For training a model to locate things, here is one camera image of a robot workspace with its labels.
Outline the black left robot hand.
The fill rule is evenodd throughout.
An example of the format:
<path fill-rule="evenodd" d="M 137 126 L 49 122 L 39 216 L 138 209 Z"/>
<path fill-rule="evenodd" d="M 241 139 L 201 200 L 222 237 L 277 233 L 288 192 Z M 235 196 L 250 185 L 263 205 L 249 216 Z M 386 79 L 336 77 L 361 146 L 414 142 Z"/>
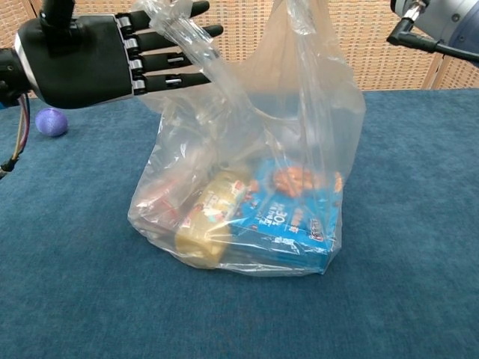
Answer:
<path fill-rule="evenodd" d="M 75 0 L 43 0 L 16 34 L 22 91 L 48 105 L 86 108 L 131 96 L 209 83 L 202 73 L 174 74 L 191 61 L 170 36 L 150 26 L 148 10 L 75 17 Z"/>

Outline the clear plastic shopping bag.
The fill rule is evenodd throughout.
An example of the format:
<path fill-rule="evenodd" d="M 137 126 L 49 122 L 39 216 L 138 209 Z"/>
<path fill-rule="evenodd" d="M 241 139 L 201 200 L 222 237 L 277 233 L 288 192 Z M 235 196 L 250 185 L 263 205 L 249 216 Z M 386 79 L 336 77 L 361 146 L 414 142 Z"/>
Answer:
<path fill-rule="evenodd" d="M 218 172 L 246 168 L 252 178 L 261 162 L 274 159 L 299 163 L 313 171 L 337 171 L 345 184 L 359 143 L 365 115 L 360 89 L 341 95 L 307 85 L 298 93 L 250 93 L 234 100 L 220 92 L 226 83 L 225 73 L 220 72 L 219 85 L 209 97 L 145 100 L 160 116 L 159 130 L 132 196 L 128 219 L 150 243 L 185 264 L 176 252 L 174 237 L 180 222 Z M 144 220 L 136 205 L 146 185 L 170 177 L 183 179 L 189 190 L 183 217 L 173 230 Z M 233 234 L 231 238 L 214 269 L 262 277 L 322 274 L 249 264 L 247 256 L 235 251 Z"/>

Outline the purple ball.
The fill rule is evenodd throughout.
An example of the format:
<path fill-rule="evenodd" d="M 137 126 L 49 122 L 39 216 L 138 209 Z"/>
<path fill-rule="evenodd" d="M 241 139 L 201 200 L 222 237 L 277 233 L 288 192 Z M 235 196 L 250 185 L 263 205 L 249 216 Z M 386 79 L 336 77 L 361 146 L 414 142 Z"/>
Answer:
<path fill-rule="evenodd" d="M 35 116 L 37 130 L 49 137 L 58 137 L 68 130 L 67 116 L 56 108 L 44 108 Z"/>

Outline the red white snack packet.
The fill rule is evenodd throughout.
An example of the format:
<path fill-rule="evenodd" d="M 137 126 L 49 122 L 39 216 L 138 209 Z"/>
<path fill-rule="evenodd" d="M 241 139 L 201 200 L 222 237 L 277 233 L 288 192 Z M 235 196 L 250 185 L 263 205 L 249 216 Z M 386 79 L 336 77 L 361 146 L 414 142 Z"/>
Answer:
<path fill-rule="evenodd" d="M 140 216 L 147 222 L 173 230 L 183 217 L 189 197 L 188 183 L 180 178 L 158 179 L 146 185 L 136 200 Z"/>

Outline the teal table cloth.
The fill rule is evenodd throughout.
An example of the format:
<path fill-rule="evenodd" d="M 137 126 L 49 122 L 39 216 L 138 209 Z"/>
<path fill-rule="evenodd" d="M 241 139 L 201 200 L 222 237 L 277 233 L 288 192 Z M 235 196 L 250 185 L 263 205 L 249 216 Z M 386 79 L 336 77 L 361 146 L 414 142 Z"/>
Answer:
<path fill-rule="evenodd" d="M 0 180 L 0 359 L 479 359 L 479 89 L 365 94 L 324 275 L 185 266 L 127 220 L 159 118 L 32 132 Z"/>

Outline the yellow snack packet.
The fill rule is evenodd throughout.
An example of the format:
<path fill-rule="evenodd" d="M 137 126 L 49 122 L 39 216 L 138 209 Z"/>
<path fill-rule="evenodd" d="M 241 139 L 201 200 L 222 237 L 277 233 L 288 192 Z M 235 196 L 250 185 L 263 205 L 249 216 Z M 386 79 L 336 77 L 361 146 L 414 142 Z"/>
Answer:
<path fill-rule="evenodd" d="M 220 171 L 205 186 L 174 237 L 175 248 L 187 264 L 214 269 L 232 241 L 230 222 L 248 191 L 251 171 Z"/>

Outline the blue cookie box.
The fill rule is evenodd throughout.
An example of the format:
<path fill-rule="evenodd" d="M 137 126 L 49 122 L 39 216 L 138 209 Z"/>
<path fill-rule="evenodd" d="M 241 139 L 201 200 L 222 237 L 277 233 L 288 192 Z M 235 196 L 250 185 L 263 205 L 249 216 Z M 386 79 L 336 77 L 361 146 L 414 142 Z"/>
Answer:
<path fill-rule="evenodd" d="M 341 249 L 341 173 L 269 159 L 254 171 L 230 222 L 249 264 L 323 273 Z"/>

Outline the woven bamboo folding screen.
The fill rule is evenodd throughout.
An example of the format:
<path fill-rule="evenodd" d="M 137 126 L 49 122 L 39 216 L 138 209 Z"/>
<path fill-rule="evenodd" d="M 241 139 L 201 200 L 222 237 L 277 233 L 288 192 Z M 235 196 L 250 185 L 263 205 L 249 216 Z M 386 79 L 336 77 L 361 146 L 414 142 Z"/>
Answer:
<path fill-rule="evenodd" d="M 127 7 L 110 13 L 84 12 L 77 1 L 82 0 L 75 0 L 75 17 L 150 11 L 151 28 L 177 42 L 170 52 L 192 62 L 172 72 L 209 79 L 129 98 L 209 97 L 220 72 L 227 80 L 220 92 L 234 100 L 250 93 L 298 93 L 307 85 L 341 95 L 401 89 L 405 80 L 419 89 L 435 58 L 387 42 L 400 20 L 389 9 L 391 0 L 125 0 Z M 16 34 L 40 14 L 33 16 L 30 4 L 0 0 L 0 48 L 12 49 L 18 62 Z"/>

